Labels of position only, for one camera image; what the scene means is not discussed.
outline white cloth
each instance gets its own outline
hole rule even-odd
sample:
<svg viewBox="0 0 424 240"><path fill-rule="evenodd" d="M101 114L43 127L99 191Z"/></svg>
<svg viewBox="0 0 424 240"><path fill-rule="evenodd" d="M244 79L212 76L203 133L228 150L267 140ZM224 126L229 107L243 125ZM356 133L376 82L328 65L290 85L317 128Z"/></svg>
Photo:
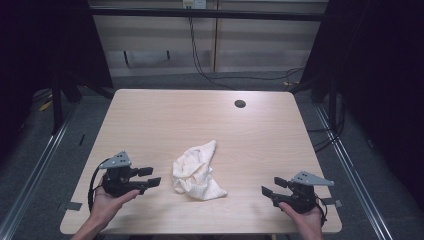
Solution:
<svg viewBox="0 0 424 240"><path fill-rule="evenodd" d="M179 193L187 193L193 198L210 200L227 195L211 176L209 166L216 148L212 140L203 146L189 148L174 161L172 179Z"/></svg>

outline wooden table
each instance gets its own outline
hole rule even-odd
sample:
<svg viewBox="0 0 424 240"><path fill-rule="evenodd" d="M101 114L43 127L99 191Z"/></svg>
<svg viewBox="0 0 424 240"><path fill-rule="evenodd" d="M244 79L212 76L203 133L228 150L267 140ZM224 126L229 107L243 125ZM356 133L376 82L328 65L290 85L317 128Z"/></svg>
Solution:
<svg viewBox="0 0 424 240"><path fill-rule="evenodd" d="M235 106L236 100L246 103ZM172 163L188 148L217 141L212 176L228 191L224 198L200 201L179 194L172 185ZM105 234L259 234L288 233L289 217L261 193L277 193L275 176L290 180L301 170L323 177L294 97L283 92L119 90L111 103L72 202L61 224L75 233L88 218L87 191L96 167L125 150L132 168L153 167L159 187L127 203L103 231ZM321 198L328 187L315 187ZM338 232L341 222L328 207L323 232Z"/></svg>

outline electrical outlet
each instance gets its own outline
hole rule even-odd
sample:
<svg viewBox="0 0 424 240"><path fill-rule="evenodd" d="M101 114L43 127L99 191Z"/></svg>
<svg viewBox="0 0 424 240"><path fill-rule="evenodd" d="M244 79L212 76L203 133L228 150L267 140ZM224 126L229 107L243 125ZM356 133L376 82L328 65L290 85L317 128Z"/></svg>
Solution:
<svg viewBox="0 0 424 240"><path fill-rule="evenodd" d="M183 8L184 9L191 9L194 8L194 0L183 0Z"/></svg>
<svg viewBox="0 0 424 240"><path fill-rule="evenodd" d="M206 0L194 0L195 9L206 9Z"/></svg>

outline metal bracket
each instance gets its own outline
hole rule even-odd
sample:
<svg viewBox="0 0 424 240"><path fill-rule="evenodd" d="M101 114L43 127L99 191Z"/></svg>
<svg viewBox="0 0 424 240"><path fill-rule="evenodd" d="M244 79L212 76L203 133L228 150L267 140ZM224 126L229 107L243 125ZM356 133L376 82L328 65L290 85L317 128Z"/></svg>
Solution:
<svg viewBox="0 0 424 240"><path fill-rule="evenodd" d="M125 151L121 151L120 153L106 160L104 163L100 164L99 169L126 167L130 165L131 160L127 153Z"/></svg>
<svg viewBox="0 0 424 240"><path fill-rule="evenodd" d="M293 182L300 183L306 186L315 186L315 185L321 185L321 186L334 186L333 181L329 181L327 179L318 177L312 173L308 173L305 171L301 171L296 176L292 178Z"/></svg>

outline human hand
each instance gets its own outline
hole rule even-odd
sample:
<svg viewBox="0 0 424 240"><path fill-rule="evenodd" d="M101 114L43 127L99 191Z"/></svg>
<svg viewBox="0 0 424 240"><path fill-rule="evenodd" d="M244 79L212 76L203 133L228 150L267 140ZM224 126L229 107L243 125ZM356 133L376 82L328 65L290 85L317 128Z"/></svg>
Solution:
<svg viewBox="0 0 424 240"><path fill-rule="evenodd" d="M322 240L321 211L314 207L310 212L299 214L285 202L279 203L280 208L294 221L303 240Z"/></svg>
<svg viewBox="0 0 424 240"><path fill-rule="evenodd" d="M122 206L136 198L140 190L132 190L118 198L107 194L103 187L98 187L95 191L93 208L90 217L81 226L72 239L93 239L97 233L107 227L109 222L115 217Z"/></svg>

